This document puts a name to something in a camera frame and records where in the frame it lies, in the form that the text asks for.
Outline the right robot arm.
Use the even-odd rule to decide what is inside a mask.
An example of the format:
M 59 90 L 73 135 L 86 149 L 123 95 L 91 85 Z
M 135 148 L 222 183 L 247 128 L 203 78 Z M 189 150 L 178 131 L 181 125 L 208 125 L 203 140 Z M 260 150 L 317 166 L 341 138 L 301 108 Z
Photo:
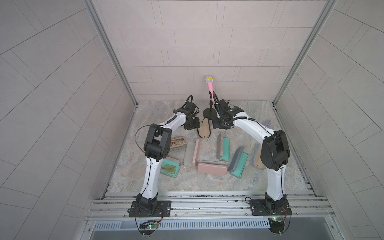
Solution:
M 286 165 L 291 156 L 287 135 L 284 131 L 274 131 L 257 120 L 251 118 L 243 109 L 230 107 L 225 100 L 219 100 L 216 93 L 210 94 L 217 116 L 212 119 L 214 129 L 231 129 L 234 126 L 242 129 L 261 145 L 261 161 L 268 169 L 268 187 L 265 193 L 265 209 L 269 214 L 278 210 L 287 213 L 284 206 L 287 195 L 284 190 Z

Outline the black case beige lining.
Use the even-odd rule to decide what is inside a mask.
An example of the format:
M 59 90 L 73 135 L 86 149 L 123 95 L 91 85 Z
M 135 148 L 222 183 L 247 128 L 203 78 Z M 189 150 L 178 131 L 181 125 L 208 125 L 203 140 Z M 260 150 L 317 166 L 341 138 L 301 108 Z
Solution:
M 208 118 L 204 118 L 202 121 L 200 121 L 198 135 L 202 139 L 207 139 L 211 136 L 211 125 Z

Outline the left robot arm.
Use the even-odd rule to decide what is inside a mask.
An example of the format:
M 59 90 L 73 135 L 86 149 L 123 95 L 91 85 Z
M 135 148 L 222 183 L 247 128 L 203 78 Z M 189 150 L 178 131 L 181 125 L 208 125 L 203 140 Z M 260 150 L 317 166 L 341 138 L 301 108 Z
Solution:
M 158 180 L 164 159 L 171 150 L 172 132 L 179 127 L 190 131 L 199 128 L 199 108 L 193 103 L 190 95 L 185 103 L 173 110 L 173 116 L 160 124 L 149 125 L 144 147 L 146 157 L 146 173 L 142 189 L 136 197 L 136 205 L 140 210 L 153 214 L 157 211 Z

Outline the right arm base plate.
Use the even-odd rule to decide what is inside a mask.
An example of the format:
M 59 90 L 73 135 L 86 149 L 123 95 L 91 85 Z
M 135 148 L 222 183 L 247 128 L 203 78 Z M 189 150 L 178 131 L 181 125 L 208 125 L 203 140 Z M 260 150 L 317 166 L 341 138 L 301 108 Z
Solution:
M 270 210 L 266 200 L 248 200 L 253 216 L 290 216 L 292 210 L 287 199 L 278 201 L 277 206 Z

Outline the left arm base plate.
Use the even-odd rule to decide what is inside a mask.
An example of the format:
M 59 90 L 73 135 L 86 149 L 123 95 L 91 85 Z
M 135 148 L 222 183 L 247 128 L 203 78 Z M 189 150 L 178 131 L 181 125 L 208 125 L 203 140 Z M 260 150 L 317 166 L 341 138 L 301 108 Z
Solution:
M 128 209 L 130 218 L 144 218 L 144 217 L 169 217 L 171 210 L 171 201 L 154 201 L 140 203 L 134 201 Z

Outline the pink grey case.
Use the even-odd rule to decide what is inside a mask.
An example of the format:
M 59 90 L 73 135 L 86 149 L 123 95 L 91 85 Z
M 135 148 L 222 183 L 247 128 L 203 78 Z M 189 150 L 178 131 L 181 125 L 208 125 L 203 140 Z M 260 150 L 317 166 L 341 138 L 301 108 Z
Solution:
M 197 165 L 197 157 L 199 154 L 200 140 L 197 139 L 195 142 L 188 142 L 186 152 L 184 156 L 183 165 L 186 167 L 195 167 Z

